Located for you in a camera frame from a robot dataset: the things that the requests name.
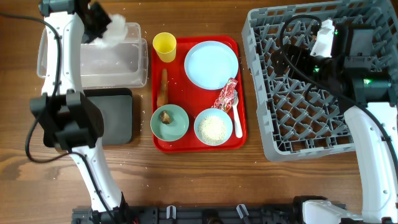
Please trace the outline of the light blue rice bowl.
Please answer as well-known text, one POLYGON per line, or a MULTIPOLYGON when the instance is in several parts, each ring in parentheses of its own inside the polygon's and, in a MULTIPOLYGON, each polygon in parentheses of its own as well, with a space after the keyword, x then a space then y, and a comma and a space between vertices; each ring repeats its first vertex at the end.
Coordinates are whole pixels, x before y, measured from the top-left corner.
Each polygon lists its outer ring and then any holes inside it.
POLYGON ((193 127, 196 137, 207 146, 224 144, 233 132, 229 115, 216 108, 208 108, 199 113, 193 127))

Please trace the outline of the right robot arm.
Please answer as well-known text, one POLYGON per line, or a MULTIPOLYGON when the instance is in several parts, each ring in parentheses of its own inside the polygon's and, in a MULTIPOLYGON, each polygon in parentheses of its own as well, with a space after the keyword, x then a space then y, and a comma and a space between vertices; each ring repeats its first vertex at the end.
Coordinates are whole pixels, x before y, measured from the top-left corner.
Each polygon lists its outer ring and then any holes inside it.
POLYGON ((361 176, 364 223, 397 223, 397 98, 391 77, 371 69, 360 47, 332 47, 328 56, 287 44, 272 53, 276 74, 328 91, 337 101, 353 138, 361 176))

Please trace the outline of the light blue plate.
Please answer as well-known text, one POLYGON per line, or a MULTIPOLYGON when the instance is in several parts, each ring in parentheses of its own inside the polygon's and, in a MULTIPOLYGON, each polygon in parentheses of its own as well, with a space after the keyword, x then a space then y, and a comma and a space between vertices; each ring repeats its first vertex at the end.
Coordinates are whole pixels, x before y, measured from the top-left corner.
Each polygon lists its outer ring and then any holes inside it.
POLYGON ((231 47, 218 41, 204 41, 193 46, 184 60, 188 79, 205 90, 223 88, 230 78, 236 78, 238 58, 231 47))

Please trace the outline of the white napkin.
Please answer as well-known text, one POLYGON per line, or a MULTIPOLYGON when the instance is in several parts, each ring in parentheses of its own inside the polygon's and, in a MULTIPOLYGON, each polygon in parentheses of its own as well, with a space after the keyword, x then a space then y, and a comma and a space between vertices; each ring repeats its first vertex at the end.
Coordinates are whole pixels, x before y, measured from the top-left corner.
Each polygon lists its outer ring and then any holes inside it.
POLYGON ((110 14, 111 22, 107 25, 107 30, 102 38, 96 38, 93 44, 100 49, 115 47, 121 43, 127 36, 128 28, 126 18, 120 14, 110 14))

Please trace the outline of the green bowl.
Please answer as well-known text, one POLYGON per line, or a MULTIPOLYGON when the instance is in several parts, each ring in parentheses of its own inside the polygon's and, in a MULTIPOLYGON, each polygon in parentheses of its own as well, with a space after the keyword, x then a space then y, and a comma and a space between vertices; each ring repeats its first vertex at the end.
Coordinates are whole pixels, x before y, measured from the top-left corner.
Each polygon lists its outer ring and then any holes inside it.
POLYGON ((156 109, 150 120, 150 127, 155 137, 162 141, 172 142, 182 138, 189 128, 189 117, 185 110, 178 105, 164 105, 156 109), (160 115, 166 111, 171 123, 161 122, 160 115))

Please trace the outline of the brown food scrap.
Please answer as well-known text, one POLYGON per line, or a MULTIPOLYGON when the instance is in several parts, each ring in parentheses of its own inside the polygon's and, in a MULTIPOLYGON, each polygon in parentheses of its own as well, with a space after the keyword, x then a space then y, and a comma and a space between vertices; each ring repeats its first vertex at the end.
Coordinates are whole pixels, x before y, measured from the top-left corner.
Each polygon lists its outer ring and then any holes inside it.
POLYGON ((163 110, 160 113, 159 118, 163 124, 170 124, 172 122, 172 120, 166 110, 163 110))

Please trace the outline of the red snack wrapper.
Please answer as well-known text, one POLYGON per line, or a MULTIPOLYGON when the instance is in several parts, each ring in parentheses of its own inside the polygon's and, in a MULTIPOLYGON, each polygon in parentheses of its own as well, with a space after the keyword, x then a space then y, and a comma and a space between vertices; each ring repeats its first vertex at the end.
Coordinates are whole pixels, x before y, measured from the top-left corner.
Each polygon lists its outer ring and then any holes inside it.
POLYGON ((216 108, 228 113, 234 102, 234 91, 237 84, 237 80, 230 78, 222 88, 219 96, 213 103, 212 108, 216 108))

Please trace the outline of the orange carrot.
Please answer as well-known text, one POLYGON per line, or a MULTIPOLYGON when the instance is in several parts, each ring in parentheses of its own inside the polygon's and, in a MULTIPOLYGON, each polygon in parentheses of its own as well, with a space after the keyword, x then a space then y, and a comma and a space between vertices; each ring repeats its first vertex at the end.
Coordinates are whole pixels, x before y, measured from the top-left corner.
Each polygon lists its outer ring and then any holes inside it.
POLYGON ((160 90, 157 97, 157 107, 161 107, 168 103, 168 78, 167 78, 167 70, 164 68, 162 70, 162 78, 160 84, 160 90))

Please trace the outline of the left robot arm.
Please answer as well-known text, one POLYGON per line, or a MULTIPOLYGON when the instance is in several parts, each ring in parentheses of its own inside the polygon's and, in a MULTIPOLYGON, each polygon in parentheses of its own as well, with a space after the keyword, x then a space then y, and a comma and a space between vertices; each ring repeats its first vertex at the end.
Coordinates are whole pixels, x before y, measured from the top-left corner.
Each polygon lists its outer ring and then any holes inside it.
POLYGON ((41 1, 47 31, 47 67, 42 95, 30 101, 34 124, 44 130, 48 147, 58 147, 78 167, 91 197, 92 223, 129 223, 129 206, 116 185, 103 152, 104 121, 84 94, 81 44, 102 37, 111 19, 90 1, 41 1))

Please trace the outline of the white rice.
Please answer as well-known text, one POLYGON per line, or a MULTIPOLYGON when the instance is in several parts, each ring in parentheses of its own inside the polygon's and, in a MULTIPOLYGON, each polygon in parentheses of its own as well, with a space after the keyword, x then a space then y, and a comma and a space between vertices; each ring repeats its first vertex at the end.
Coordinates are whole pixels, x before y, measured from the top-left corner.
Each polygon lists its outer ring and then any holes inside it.
POLYGON ((226 125, 224 121, 215 115, 206 116, 198 125, 201 140, 207 145, 219 145, 226 136, 226 125))

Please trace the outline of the white plastic spoon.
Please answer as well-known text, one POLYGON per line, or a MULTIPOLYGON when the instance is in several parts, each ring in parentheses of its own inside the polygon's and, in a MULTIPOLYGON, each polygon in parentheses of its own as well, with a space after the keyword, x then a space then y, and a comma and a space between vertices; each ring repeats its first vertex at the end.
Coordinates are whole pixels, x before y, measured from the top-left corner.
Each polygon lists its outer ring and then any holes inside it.
POLYGON ((242 138, 243 130, 241 127, 240 117, 239 117, 239 113, 238 113, 238 103, 239 103, 238 92, 236 90, 234 90, 234 101, 233 101, 232 109, 233 109, 233 114, 234 114, 235 135, 237 138, 242 138))

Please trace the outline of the yellow plastic cup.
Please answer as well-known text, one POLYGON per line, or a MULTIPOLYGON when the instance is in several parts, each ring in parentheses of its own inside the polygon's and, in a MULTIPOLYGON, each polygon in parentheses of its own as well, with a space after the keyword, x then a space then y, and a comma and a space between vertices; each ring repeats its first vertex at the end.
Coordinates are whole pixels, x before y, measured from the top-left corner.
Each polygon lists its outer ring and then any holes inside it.
POLYGON ((157 34, 152 41, 152 46, 161 61, 170 63, 176 58, 177 40, 171 33, 157 34))

